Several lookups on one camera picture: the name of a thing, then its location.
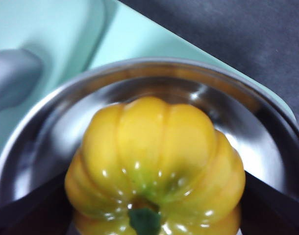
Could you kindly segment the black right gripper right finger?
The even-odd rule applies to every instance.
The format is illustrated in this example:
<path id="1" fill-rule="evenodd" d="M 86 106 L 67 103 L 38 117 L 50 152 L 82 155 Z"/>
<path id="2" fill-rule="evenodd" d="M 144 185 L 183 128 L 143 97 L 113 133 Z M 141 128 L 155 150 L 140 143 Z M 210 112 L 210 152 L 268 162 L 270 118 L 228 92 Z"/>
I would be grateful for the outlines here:
<path id="1" fill-rule="evenodd" d="M 248 172 L 241 209 L 244 235 L 299 235 L 299 202 Z"/>

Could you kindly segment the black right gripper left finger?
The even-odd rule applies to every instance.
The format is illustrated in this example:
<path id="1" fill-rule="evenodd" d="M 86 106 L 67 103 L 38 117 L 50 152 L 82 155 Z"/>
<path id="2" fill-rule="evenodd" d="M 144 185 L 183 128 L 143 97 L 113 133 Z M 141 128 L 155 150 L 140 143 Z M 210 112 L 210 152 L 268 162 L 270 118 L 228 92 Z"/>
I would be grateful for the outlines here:
<path id="1" fill-rule="evenodd" d="M 64 235 L 71 219 L 63 183 L 48 183 L 0 208 L 0 235 Z"/>

